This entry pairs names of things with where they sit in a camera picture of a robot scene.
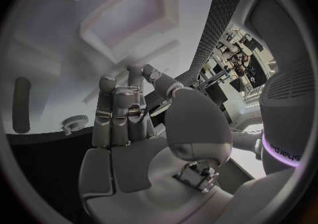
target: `ventilation grille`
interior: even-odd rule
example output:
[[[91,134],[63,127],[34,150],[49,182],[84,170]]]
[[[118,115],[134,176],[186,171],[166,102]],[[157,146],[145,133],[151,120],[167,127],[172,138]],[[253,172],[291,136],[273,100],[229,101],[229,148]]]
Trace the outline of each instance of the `ventilation grille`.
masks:
[[[282,75],[269,86],[269,99],[297,98],[314,91],[312,71],[297,71],[293,74]]]

